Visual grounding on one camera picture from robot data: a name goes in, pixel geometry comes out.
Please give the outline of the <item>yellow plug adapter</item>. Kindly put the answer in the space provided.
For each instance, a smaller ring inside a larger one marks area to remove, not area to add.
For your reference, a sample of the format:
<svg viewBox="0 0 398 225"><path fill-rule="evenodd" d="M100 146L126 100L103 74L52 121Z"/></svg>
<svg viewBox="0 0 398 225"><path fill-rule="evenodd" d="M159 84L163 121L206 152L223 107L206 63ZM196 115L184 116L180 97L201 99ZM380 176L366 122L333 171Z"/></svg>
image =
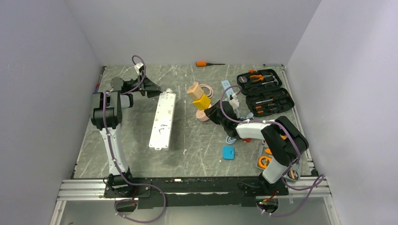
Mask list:
<svg viewBox="0 0 398 225"><path fill-rule="evenodd" d="M198 110L205 110L210 106L211 99L206 94L203 94L199 99L194 100L192 103Z"/></svg>

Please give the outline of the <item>pink round plug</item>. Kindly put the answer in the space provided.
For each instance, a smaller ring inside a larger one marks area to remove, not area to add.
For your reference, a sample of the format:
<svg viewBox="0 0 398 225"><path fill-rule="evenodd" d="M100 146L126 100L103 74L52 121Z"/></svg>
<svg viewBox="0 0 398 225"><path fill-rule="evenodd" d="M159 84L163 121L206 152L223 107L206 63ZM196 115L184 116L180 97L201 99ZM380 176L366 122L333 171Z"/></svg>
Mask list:
<svg viewBox="0 0 398 225"><path fill-rule="evenodd" d="M201 122L210 120L210 118L205 114L204 110L197 110L195 116Z"/></svg>

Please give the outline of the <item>wooden cube plug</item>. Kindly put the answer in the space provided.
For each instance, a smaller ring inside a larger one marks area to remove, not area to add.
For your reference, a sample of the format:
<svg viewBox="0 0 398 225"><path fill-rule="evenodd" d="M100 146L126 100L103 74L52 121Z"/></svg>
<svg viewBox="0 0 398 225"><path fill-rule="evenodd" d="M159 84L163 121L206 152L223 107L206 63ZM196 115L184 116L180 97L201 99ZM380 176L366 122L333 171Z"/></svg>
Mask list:
<svg viewBox="0 0 398 225"><path fill-rule="evenodd" d="M200 100L204 95L203 89L200 87L198 82L194 82L187 90L187 95L193 100Z"/></svg>

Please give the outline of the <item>small blue plug adapter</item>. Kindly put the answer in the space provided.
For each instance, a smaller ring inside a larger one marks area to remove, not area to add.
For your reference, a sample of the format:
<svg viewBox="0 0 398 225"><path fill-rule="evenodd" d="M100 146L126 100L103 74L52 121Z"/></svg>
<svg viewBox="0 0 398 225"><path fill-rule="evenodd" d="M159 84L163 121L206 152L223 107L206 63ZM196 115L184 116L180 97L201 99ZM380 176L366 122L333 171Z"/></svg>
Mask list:
<svg viewBox="0 0 398 225"><path fill-rule="evenodd" d="M238 155L234 146L223 146L222 148L222 158L224 160L234 160Z"/></svg>

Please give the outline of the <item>white power strip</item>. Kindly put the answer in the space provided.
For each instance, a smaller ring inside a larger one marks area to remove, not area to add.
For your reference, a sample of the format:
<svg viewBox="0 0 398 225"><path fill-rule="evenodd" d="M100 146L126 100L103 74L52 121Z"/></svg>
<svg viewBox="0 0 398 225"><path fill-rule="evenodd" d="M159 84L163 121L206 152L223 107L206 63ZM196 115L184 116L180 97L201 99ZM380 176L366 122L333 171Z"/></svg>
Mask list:
<svg viewBox="0 0 398 225"><path fill-rule="evenodd" d="M176 94L167 88L159 95L148 147L166 150L170 147L171 131L176 106Z"/></svg>

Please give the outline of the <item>blue power strip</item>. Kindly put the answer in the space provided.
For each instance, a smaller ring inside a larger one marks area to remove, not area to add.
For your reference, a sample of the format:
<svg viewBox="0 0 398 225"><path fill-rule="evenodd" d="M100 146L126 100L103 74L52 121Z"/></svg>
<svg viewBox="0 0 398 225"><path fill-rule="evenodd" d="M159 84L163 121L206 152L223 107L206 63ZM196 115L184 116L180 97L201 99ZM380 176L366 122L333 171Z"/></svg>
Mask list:
<svg viewBox="0 0 398 225"><path fill-rule="evenodd" d="M231 88L231 84L228 80L221 81L221 85L223 87L223 92L224 92L222 100L229 101L230 95L235 94L235 92L234 92L233 88Z"/></svg>

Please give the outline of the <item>red cube adapter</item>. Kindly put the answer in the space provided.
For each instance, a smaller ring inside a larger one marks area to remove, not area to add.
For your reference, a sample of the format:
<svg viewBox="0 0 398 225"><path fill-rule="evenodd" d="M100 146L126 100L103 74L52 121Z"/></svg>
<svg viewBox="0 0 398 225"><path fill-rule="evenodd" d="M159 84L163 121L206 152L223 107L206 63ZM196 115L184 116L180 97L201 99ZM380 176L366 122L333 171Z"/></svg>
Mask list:
<svg viewBox="0 0 398 225"><path fill-rule="evenodd" d="M244 139L241 139L243 142L246 142L246 143L250 143L251 142L251 140L252 140L252 138L244 138Z"/></svg>

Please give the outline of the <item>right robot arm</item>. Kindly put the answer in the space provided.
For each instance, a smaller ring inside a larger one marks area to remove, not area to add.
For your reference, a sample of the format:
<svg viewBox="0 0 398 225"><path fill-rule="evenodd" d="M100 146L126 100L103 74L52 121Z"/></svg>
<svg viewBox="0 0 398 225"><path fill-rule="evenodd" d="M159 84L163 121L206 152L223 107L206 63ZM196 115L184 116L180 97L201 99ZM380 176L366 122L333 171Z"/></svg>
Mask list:
<svg viewBox="0 0 398 225"><path fill-rule="evenodd" d="M275 120L240 120L226 101L218 101L204 113L234 139L266 142L273 158L259 175L259 190L265 195L276 190L282 176L300 161L301 155L309 148L307 139L286 116Z"/></svg>

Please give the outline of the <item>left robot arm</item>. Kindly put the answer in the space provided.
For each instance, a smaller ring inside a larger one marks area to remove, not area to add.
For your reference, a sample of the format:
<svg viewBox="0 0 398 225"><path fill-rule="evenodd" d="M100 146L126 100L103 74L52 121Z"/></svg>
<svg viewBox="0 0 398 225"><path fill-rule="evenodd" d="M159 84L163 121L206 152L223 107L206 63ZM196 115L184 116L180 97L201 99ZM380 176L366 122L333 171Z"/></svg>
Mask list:
<svg viewBox="0 0 398 225"><path fill-rule="evenodd" d="M134 193L135 184L122 148L122 109L133 107L133 92L151 98L161 94L161 88L146 77L146 69L138 70L137 79L115 77L110 85L111 91L93 94L91 123L99 130L107 151L109 175L105 185L128 197Z"/></svg>

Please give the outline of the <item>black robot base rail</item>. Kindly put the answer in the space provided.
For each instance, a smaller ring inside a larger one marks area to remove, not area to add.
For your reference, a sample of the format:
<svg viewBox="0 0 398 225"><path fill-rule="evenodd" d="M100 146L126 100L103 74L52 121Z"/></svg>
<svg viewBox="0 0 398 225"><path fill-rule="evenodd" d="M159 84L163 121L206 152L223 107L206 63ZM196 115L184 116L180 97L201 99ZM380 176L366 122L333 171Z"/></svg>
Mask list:
<svg viewBox="0 0 398 225"><path fill-rule="evenodd" d="M258 176L134 178L139 186L105 185L105 199L134 197L139 209L154 207L240 205L254 207L261 199L287 196L289 191L280 181L265 185Z"/></svg>

